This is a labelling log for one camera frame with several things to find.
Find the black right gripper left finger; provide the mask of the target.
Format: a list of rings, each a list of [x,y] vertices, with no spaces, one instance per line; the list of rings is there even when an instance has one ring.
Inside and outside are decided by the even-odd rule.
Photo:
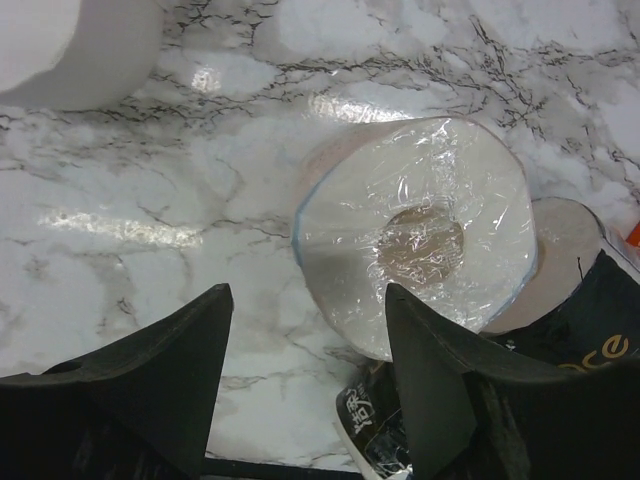
[[[199,478],[233,310],[215,285],[105,347],[2,378],[2,478]]]

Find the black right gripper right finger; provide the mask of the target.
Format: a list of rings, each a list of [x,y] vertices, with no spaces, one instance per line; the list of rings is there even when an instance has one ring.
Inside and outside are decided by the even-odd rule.
[[[635,479],[639,362],[588,373],[514,353],[390,284],[385,313],[417,479]]]

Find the plastic pinkish paper roll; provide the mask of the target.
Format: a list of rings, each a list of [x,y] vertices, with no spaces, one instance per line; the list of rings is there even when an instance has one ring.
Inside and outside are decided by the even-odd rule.
[[[392,357],[389,284],[478,332],[534,273],[521,162],[484,126],[437,116],[348,126],[309,155],[291,244],[327,324],[369,358]]]

